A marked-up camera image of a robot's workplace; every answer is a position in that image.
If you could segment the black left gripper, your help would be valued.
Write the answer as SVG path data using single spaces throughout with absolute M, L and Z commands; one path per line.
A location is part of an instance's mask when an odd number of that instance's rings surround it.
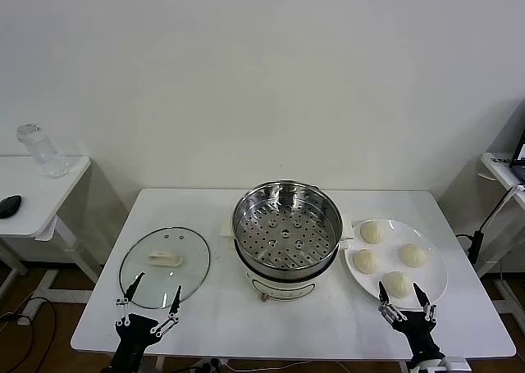
M 165 335 L 179 322 L 177 313 L 180 308 L 181 286 L 176 291 L 167 319 L 161 324 L 152 318 L 128 312 L 128 305 L 132 301 L 143 276 L 144 273 L 140 272 L 128 286 L 123 296 L 116 299 L 118 312 L 116 332 L 119 335 L 120 342 L 112 357 L 111 372 L 138 372 L 145 350 L 158 343 L 161 340 L 158 336 Z

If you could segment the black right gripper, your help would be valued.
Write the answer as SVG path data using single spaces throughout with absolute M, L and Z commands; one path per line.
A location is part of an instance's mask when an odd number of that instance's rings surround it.
M 431 332 L 436 326 L 436 305 L 430 302 L 427 294 L 413 283 L 416 298 L 422 307 L 422 312 L 400 311 L 390 303 L 386 288 L 378 282 L 380 306 L 378 311 L 387 322 L 393 322 L 392 328 L 404 334 L 412 352 L 412 363 L 430 360 L 440 360 L 445 357 L 434 343 Z

